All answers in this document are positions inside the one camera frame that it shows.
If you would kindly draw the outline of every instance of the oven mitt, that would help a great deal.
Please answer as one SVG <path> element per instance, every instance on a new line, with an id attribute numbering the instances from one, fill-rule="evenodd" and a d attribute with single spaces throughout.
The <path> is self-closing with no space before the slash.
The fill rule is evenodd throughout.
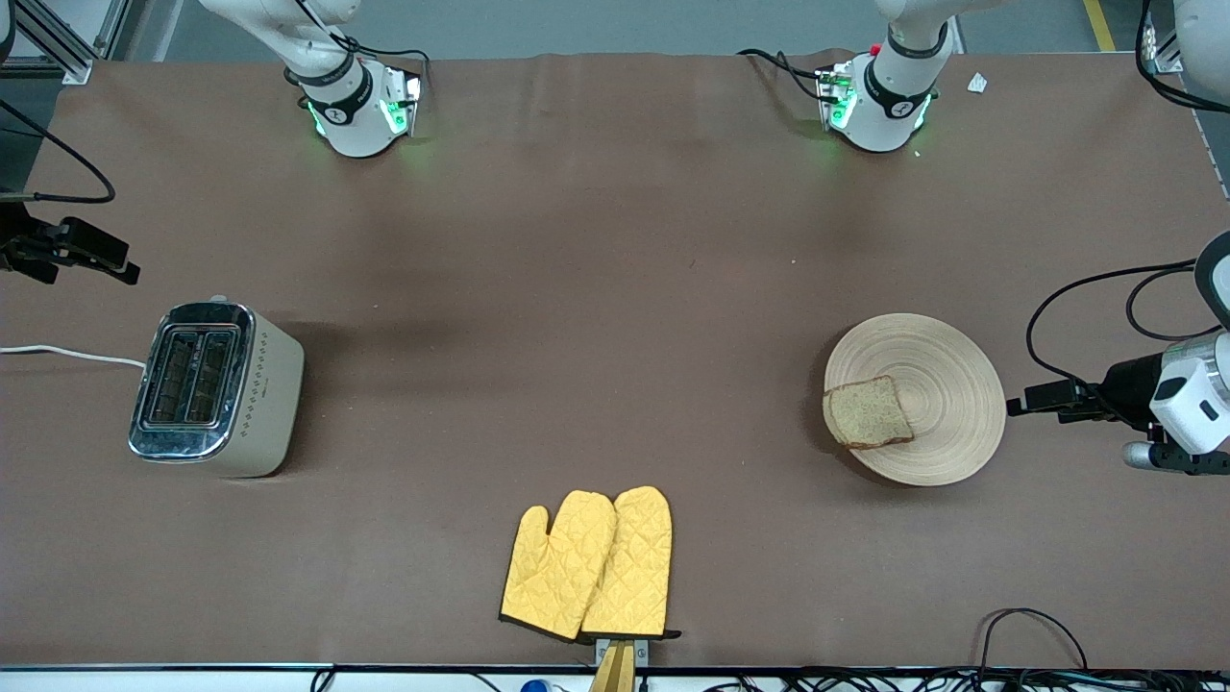
<path id="1" fill-rule="evenodd" d="M 615 499 L 615 543 L 582 632 L 593 638 L 673 638 L 667 627 L 670 580 L 670 506 L 657 488 Z"/>
<path id="2" fill-rule="evenodd" d="M 513 542 L 499 619 L 576 639 L 614 538 L 615 508 L 598 493 L 569 493 L 550 527 L 546 508 L 526 510 Z"/>

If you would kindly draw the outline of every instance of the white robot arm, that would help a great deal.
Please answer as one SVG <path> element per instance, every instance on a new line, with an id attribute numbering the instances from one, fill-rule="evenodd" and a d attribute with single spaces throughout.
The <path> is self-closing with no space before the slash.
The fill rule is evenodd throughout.
<path id="1" fill-rule="evenodd" d="M 953 16 L 1007 0 L 876 0 L 888 37 L 876 54 L 863 53 L 822 77 L 820 118 L 851 144 L 892 151 L 922 125 L 940 70 L 952 54 Z"/>
<path id="2" fill-rule="evenodd" d="M 1148 442 L 1123 447 L 1128 466 L 1230 476 L 1230 454 L 1218 450 L 1230 439 L 1230 231 L 1213 238 L 1194 263 L 1166 267 L 1194 272 L 1220 328 L 1161 354 L 1116 364 L 1098 385 L 1064 380 L 1028 387 L 1023 398 L 1009 402 L 1009 415 L 1054 413 L 1061 424 L 1124 423 L 1148 436 Z"/>
<path id="3" fill-rule="evenodd" d="M 888 20 L 878 53 L 863 53 L 820 75 L 820 119 L 868 151 L 900 147 L 931 103 L 952 54 L 950 20 L 1007 0 L 876 0 Z M 1176 34 L 1188 75 L 1230 98 L 1230 0 L 1175 0 Z"/>
<path id="4" fill-rule="evenodd" d="M 1230 0 L 1175 0 L 1175 34 L 1187 75 L 1230 101 Z"/>
<path id="5" fill-rule="evenodd" d="M 261 39 L 308 95 L 316 130 L 339 154 L 379 154 L 410 134 L 421 97 L 418 75 L 358 54 L 337 25 L 359 0 L 200 0 L 207 10 Z"/>

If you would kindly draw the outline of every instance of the green led light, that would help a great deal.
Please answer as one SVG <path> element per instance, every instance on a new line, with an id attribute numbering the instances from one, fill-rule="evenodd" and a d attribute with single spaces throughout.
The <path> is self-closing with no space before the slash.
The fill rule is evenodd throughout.
<path id="1" fill-rule="evenodd" d="M 850 113 L 854 112 L 854 107 L 857 104 L 859 95 L 851 87 L 846 91 L 845 97 L 833 106 L 833 117 L 829 118 L 829 122 L 838 129 L 845 129 L 845 125 L 850 122 Z"/>
<path id="2" fill-rule="evenodd" d="M 406 132 L 406 109 L 397 103 L 389 103 L 384 100 L 380 101 L 380 111 L 385 114 L 385 119 L 389 120 L 389 129 L 394 134 L 401 134 Z"/>

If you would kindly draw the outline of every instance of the toaster slot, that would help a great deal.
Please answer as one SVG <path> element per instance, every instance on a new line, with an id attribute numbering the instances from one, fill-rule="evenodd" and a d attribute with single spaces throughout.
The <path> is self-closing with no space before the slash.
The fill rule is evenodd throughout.
<path id="1" fill-rule="evenodd" d="M 226 376 L 226 364 L 230 361 L 232 339 L 230 332 L 214 332 L 205 336 L 204 345 L 200 348 L 200 365 L 197 369 L 196 387 L 192 390 L 187 423 L 213 425 L 218 420 L 220 395 Z"/>

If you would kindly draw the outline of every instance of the metal frame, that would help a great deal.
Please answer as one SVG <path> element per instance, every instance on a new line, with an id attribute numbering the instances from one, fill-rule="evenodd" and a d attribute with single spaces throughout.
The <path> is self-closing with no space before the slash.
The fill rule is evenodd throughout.
<path id="1" fill-rule="evenodd" d="M 90 80 L 93 60 L 112 57 L 133 0 L 111 1 L 92 42 L 73 31 L 43 0 L 14 0 L 14 4 L 17 29 L 43 52 L 43 57 L 10 58 L 4 64 L 5 71 L 31 76 L 63 71 L 64 84 L 81 85 Z"/>

